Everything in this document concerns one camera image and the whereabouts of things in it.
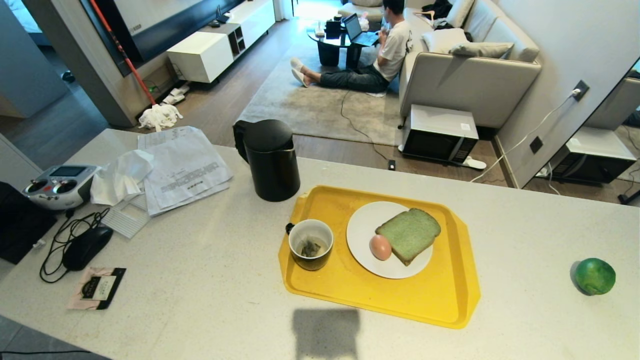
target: lime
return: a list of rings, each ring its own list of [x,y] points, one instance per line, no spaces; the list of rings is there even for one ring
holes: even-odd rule
[[[589,295],[608,293],[616,283],[611,265],[597,258],[582,260],[575,269],[575,282]]]

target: kettle handle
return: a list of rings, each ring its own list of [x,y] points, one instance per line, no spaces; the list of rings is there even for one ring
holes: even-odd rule
[[[244,133],[246,132],[247,124],[251,124],[251,122],[238,120],[233,128],[234,128],[234,139],[236,140],[236,149],[242,159],[244,159],[247,163],[249,160],[246,157],[246,148],[244,147]]]

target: power outlet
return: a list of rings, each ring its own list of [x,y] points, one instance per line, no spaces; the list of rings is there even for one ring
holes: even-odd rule
[[[538,150],[540,150],[540,148],[542,147],[542,145],[544,145],[542,143],[542,140],[540,140],[539,136],[536,136],[535,139],[533,139],[533,141],[531,142],[531,144],[529,144],[529,147],[531,148],[531,151],[533,151],[533,153],[535,154],[536,152],[538,152]]]
[[[587,91],[589,91],[589,85],[587,85],[587,83],[585,83],[584,81],[580,80],[578,85],[575,85],[575,88],[573,88],[573,89],[580,90],[580,93],[578,95],[573,96],[573,98],[576,101],[580,101],[582,99],[582,97],[584,96],[584,94],[586,94]]]

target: mop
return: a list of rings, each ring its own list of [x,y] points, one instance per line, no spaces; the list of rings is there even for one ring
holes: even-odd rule
[[[102,11],[100,11],[100,8],[95,3],[95,0],[90,0],[90,1],[91,1],[91,6],[95,10],[96,15],[98,15],[98,17],[100,18],[100,21],[102,22],[102,25],[107,30],[109,35],[111,35],[111,39],[113,40],[114,44],[120,51],[120,54],[122,54],[124,61],[127,63],[129,68],[131,69],[131,72],[136,77],[136,80],[138,80],[138,84],[140,84],[140,87],[142,88],[142,90],[145,91],[147,98],[151,102],[151,109],[145,110],[145,112],[142,113],[142,116],[140,117],[140,119],[138,119],[138,121],[140,122],[140,127],[147,127],[149,129],[155,128],[156,131],[162,131],[163,127],[172,127],[173,125],[175,125],[177,119],[182,119],[182,115],[180,114],[178,109],[173,105],[169,105],[169,104],[158,105],[156,103],[156,100],[154,99],[153,96],[151,96],[149,89],[147,88],[144,81],[138,74],[138,71],[136,71],[136,67],[134,67],[133,64],[131,63],[131,60],[127,56],[127,53],[125,53],[124,49],[122,48],[122,45],[120,45],[120,42],[118,41],[115,34],[111,30],[111,26],[109,26],[109,23],[104,18]]]

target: tv cabinet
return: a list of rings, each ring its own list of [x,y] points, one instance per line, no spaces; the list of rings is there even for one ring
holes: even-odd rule
[[[245,1],[219,28],[205,26],[167,53],[179,79],[213,82],[275,24],[273,0]]]

